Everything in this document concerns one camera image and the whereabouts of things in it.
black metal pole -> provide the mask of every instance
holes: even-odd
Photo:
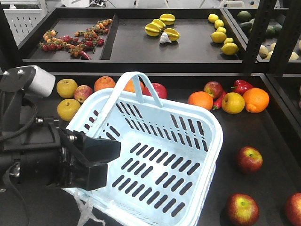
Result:
[[[0,68],[6,71],[9,68],[23,64],[17,44],[8,24],[2,5],[0,4]]]
[[[269,25],[276,1],[277,0],[262,0],[259,3],[255,21],[252,26],[252,32],[243,58],[242,71],[244,73],[253,72],[260,45],[265,39],[265,32]]]
[[[269,61],[271,73],[283,74],[301,32],[301,1],[291,2]]]

black tray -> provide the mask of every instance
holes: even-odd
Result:
[[[299,101],[301,100],[301,96],[299,94],[301,75],[284,74],[283,76],[277,76],[274,74],[268,74],[268,78],[285,102],[286,106],[301,125],[301,108],[299,107]]]
[[[54,73],[56,80],[73,78],[80,84],[93,86],[102,75],[115,80],[120,73]],[[287,197],[301,190],[301,128],[280,96],[273,89],[264,74],[250,77],[241,74],[157,74],[147,73],[152,82],[166,86],[168,99],[187,102],[188,96],[201,90],[208,81],[219,81],[226,91],[230,91],[236,79],[245,79],[254,86],[269,93],[270,104],[262,113],[227,114],[222,109],[212,113],[220,122],[224,139],[216,162],[216,171],[208,192],[198,225],[230,226],[224,215],[224,205],[232,193],[247,193],[254,197],[260,208],[260,217],[255,225],[290,226],[283,213]],[[57,117],[56,106],[62,99],[54,90],[45,99],[32,98],[38,105],[39,116]],[[234,155],[239,148],[250,145],[258,148],[264,158],[260,171],[252,175],[242,175],[235,167]],[[18,189],[28,203],[31,226],[76,225],[79,211],[71,195],[61,189],[47,187],[32,188],[18,185]],[[0,223],[5,226],[22,225],[24,222],[21,203],[9,192],[0,195]],[[107,226],[120,226],[113,219],[94,210],[98,218]],[[89,220],[87,226],[98,223]]]
[[[148,36],[146,24],[163,13],[176,17],[174,25],[180,33],[178,41],[160,44],[159,37]],[[239,47],[234,56],[220,51],[222,44],[213,43],[210,34],[216,29],[208,21],[215,13],[225,23],[227,36]],[[48,29],[55,29],[57,36],[73,37],[78,30],[85,30],[98,20],[113,18],[111,30],[103,47],[97,47],[92,60],[72,59],[66,51],[44,52],[37,45]],[[55,8],[19,45],[22,59],[27,65],[38,65],[56,72],[240,72],[246,44],[236,28],[229,22],[224,9],[138,9],[138,8]]]
[[[257,12],[257,9],[254,9],[254,8],[244,8],[244,9],[226,8],[225,9],[225,12],[227,13],[228,17],[233,22],[237,31],[241,34],[241,37],[244,40],[244,42],[247,44],[249,41],[249,39],[248,39],[249,34],[243,32],[243,30],[239,26],[239,24],[241,22],[237,19],[237,14],[240,11],[248,11],[252,15],[252,18],[254,18],[255,14]],[[271,25],[271,26],[276,25],[276,24],[283,25],[283,22],[285,20],[285,16],[286,16],[287,12],[288,12],[287,8],[286,9],[279,9],[279,8],[274,9],[273,14],[271,16],[271,20],[269,22],[269,25]],[[278,35],[274,35],[271,38],[266,38],[265,41],[262,43],[262,45],[266,46],[268,48],[268,50],[270,51],[270,45],[272,43],[277,42],[277,37],[278,37]],[[298,42],[296,43],[295,48],[293,50],[295,53],[297,53],[299,55],[299,59],[298,60],[290,60],[285,69],[285,73],[298,73],[300,71],[301,51],[299,50],[299,41],[300,40],[298,40]],[[262,59],[259,56],[257,58],[257,61],[259,62],[258,65],[261,65],[261,67],[260,67],[261,71],[265,71],[265,72],[269,71],[269,64],[268,64],[269,60]]]

plastic bag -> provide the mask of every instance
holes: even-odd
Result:
[[[94,214],[92,213],[93,209],[93,201],[91,198],[89,198],[86,203],[84,204],[82,200],[80,200],[80,196],[78,195],[78,190],[75,190],[74,193],[74,199],[76,200],[77,207],[79,208],[81,215],[79,218],[79,222],[77,226],[84,226],[84,224],[89,220],[92,219],[96,222],[102,223],[103,226],[105,226],[105,221],[97,219]]]

robotic arm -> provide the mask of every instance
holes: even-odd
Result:
[[[37,117],[36,105],[25,98],[25,94],[48,97],[54,83],[55,77],[37,66],[3,73],[0,176],[9,174],[15,183],[55,184],[87,191],[106,186],[107,163],[120,156],[120,142],[60,129],[58,120]],[[21,125],[23,106],[32,109],[32,116]]]

light blue plastic basket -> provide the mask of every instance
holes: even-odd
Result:
[[[142,95],[139,77],[153,97]],[[136,93],[123,91],[131,78]],[[160,99],[145,74],[127,72],[114,89],[92,94],[67,128],[121,142],[107,186],[81,190],[82,200],[92,197],[124,226],[197,224],[222,146],[222,128],[208,110]]]

